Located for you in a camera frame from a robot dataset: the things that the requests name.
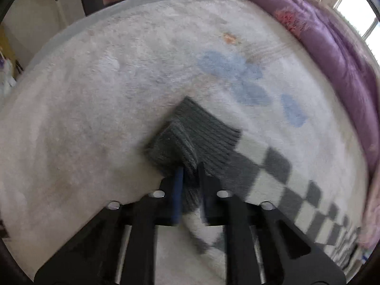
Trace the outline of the grey white checkered sweater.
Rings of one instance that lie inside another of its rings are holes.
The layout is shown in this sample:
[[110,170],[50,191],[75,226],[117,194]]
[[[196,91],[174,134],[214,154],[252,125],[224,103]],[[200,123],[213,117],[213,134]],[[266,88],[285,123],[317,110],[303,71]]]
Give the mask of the grey white checkered sweater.
[[274,203],[341,269],[348,268],[357,250],[359,214],[335,201],[330,185],[306,177],[277,149],[244,136],[190,98],[175,107],[153,136],[146,156],[165,174],[175,165],[184,166],[185,226],[202,259],[220,277],[225,275],[224,238],[220,227],[202,224],[201,194],[195,183],[199,163],[242,200]]

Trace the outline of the white fleece bed blanket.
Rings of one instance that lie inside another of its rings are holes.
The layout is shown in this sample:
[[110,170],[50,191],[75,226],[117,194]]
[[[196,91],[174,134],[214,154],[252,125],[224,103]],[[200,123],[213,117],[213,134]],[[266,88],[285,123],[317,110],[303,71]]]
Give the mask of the white fleece bed blanket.
[[55,38],[2,107],[1,217],[28,277],[108,201],[158,186],[144,145],[185,98],[330,185],[361,226],[361,145],[291,33],[247,0],[129,0]]

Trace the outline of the pink purple floral quilt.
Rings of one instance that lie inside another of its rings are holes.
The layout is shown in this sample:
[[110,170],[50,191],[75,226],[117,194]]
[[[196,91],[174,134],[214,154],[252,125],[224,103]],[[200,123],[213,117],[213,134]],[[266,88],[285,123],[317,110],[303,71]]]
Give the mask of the pink purple floral quilt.
[[303,44],[331,83],[356,130],[370,184],[359,244],[379,242],[379,66],[359,35],[317,0],[250,0]]

